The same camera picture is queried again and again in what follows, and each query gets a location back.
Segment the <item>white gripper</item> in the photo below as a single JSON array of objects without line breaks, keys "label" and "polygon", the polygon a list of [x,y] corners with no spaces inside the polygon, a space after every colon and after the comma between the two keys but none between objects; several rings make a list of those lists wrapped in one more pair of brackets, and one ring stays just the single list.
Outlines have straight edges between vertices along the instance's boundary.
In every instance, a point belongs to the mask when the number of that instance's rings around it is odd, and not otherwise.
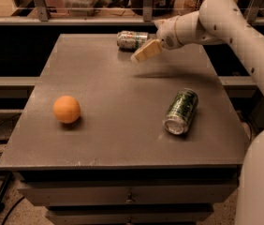
[{"label": "white gripper", "polygon": [[156,38],[149,39],[145,44],[138,48],[132,55],[131,61],[140,63],[162,52],[162,47],[167,50],[174,50],[180,47],[176,37],[175,24],[177,17],[156,20],[154,25],[157,28]]}]

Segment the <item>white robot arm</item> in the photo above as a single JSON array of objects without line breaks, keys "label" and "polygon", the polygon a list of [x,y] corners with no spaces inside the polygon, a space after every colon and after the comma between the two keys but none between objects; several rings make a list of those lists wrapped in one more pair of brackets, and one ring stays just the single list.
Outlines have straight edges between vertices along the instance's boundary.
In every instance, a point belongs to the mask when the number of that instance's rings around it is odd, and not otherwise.
[{"label": "white robot arm", "polygon": [[[252,84],[264,97],[264,36],[243,17],[234,0],[204,0],[199,10],[156,21],[156,38],[131,56],[141,62],[187,44],[226,43],[248,75],[237,82]],[[235,225],[264,225],[264,130],[249,145],[240,175]]]}]

